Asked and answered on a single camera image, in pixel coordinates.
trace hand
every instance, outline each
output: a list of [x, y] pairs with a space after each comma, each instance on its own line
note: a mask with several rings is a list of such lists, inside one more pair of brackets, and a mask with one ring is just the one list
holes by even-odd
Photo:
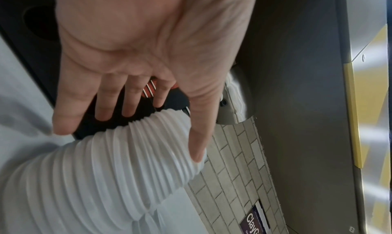
[[124, 85], [122, 114], [132, 116], [156, 76], [155, 107], [176, 81], [189, 97], [189, 151], [201, 161], [254, 2], [57, 0], [62, 56], [54, 132], [73, 133], [95, 94], [96, 118], [110, 119]]

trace finger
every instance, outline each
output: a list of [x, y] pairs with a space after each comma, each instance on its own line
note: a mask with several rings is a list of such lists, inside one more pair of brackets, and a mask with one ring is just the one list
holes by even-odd
[[189, 152], [193, 161], [199, 163], [203, 159], [218, 115], [221, 91], [190, 98], [191, 129], [189, 132]]
[[76, 131], [98, 91], [101, 77], [101, 74], [62, 54], [56, 107], [52, 118], [55, 134], [67, 135]]
[[126, 81], [127, 75], [124, 74], [106, 74], [102, 77], [95, 105], [95, 118], [97, 120], [107, 121], [111, 118], [117, 104], [118, 95]]
[[122, 106], [122, 115], [124, 117], [131, 117], [135, 114], [142, 91], [149, 80], [150, 76], [128, 76], [125, 83], [124, 104]]
[[154, 94], [154, 107], [160, 108], [161, 106], [163, 106], [170, 89], [174, 86], [175, 83], [176, 81], [166, 81], [158, 79]]

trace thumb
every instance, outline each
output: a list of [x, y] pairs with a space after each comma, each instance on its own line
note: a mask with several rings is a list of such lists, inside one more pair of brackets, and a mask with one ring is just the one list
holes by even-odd
[[201, 162], [203, 159], [205, 148], [214, 132], [221, 94], [222, 90], [216, 90], [212, 94], [189, 99], [191, 129], [188, 148], [192, 160], [196, 163]]

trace purple sign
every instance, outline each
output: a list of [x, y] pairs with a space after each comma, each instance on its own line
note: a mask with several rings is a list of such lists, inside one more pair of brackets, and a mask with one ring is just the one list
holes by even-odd
[[243, 234], [271, 234], [270, 224], [265, 217], [260, 200], [254, 204], [240, 223]]

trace tiled wall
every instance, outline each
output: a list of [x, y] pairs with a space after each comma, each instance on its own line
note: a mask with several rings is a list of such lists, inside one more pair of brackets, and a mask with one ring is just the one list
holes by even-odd
[[217, 125], [201, 174], [185, 187], [209, 234], [242, 234], [238, 223], [260, 199], [273, 234], [287, 234], [253, 118]]

